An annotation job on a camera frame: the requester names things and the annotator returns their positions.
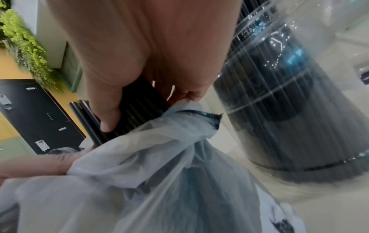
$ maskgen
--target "white plastic bag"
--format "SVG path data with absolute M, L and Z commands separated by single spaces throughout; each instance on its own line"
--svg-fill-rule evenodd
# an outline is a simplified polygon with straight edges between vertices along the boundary
M 19 233 L 304 233 L 291 206 L 207 142 L 220 117 L 200 110 L 182 102 L 77 160 L 68 176 L 7 181 L 0 232 L 14 231 L 16 216 Z

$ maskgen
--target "yellow-green foliage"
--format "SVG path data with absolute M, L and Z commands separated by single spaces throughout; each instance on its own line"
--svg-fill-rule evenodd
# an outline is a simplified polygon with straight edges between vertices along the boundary
M 44 88 L 54 88 L 60 91 L 52 76 L 53 70 L 46 62 L 44 48 L 37 43 L 23 19 L 9 9 L 1 13 L 0 22 L 3 23 L 0 28 L 5 36 L 21 51 L 26 68 L 33 78 Z

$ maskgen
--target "black rolled material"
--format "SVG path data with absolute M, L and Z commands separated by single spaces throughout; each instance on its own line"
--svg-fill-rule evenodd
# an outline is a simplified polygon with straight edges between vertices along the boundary
M 123 88 L 120 103 L 121 119 L 113 132 L 100 131 L 100 120 L 92 113 L 87 101 L 80 100 L 69 105 L 95 145 L 102 145 L 129 133 L 144 123 L 160 117 L 170 107 L 144 77 Z
M 271 2 L 236 29 L 214 84 L 249 159 L 291 182 L 369 169 L 369 120 L 332 82 Z

